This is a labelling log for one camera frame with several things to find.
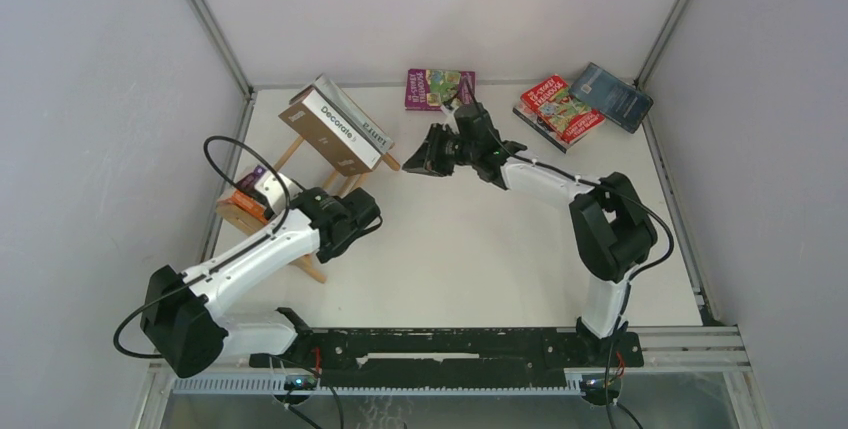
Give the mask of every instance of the purple book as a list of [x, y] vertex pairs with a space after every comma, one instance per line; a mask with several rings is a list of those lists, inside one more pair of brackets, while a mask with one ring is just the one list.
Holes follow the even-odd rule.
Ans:
[[406, 109], [441, 111], [447, 104], [450, 110], [455, 110], [463, 104], [471, 103], [471, 93], [476, 83], [474, 71], [410, 69], [406, 78]]

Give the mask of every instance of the gray book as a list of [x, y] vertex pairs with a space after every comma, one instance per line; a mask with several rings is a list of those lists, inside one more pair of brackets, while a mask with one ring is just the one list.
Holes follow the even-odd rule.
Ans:
[[333, 105], [336, 111], [350, 123], [356, 132], [374, 146], [377, 152], [381, 155], [389, 152], [389, 149], [394, 145], [392, 138], [383, 132], [335, 82], [331, 81], [326, 75], [321, 74], [311, 85], [321, 93], [327, 102]]

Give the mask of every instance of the dark blue book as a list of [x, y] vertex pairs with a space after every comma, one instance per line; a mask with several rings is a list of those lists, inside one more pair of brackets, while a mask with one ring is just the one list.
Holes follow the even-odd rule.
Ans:
[[568, 92], [633, 134], [654, 100], [592, 62]]

